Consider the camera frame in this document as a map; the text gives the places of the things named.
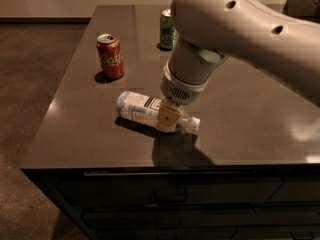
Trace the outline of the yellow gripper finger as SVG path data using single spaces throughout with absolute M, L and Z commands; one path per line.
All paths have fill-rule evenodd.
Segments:
M 175 103 L 162 100 L 158 111 L 156 128 L 162 132 L 171 131 L 181 115 L 181 109 Z

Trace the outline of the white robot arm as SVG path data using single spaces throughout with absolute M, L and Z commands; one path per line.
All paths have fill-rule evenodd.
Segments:
M 156 128 L 197 119 L 182 115 L 206 87 L 210 74 L 229 56 L 274 76 L 314 104 L 320 102 L 320 26 L 277 13 L 257 0 L 172 0 L 178 38 L 163 69 Z

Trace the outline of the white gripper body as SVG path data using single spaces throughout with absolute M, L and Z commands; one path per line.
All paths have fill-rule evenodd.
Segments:
M 207 83 L 193 85 L 179 80 L 169 69 L 166 63 L 160 83 L 160 89 L 164 98 L 178 105 L 190 105 L 194 103 L 205 89 Z

